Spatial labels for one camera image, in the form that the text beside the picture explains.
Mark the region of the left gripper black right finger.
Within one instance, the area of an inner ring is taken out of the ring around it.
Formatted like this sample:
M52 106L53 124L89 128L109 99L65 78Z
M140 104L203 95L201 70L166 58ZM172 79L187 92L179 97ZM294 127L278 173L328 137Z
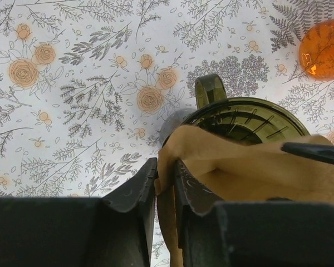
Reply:
M334 266L334 206L229 202L174 165L184 266Z

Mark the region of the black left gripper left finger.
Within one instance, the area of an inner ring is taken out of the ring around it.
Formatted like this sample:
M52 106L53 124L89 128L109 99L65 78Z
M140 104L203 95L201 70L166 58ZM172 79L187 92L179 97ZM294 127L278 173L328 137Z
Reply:
M102 198L0 198L0 266L149 266L156 167Z

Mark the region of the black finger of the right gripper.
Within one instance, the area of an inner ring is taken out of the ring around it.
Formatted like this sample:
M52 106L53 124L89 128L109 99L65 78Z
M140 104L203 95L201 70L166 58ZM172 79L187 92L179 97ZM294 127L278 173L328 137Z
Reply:
M334 165L333 145L285 142L282 145L281 150L295 156Z

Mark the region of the dark green dripper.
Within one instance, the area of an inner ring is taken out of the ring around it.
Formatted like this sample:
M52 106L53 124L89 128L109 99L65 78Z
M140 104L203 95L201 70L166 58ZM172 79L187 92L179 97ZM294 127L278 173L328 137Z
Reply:
M310 133L283 107L260 98L227 97L215 73L195 81L197 110L183 122L242 145L281 142Z

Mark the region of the orange glass carafe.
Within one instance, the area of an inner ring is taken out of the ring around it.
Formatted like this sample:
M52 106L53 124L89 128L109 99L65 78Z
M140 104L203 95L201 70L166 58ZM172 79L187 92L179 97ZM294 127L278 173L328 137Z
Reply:
M305 74L320 81L334 80L334 19L313 26L299 46Z

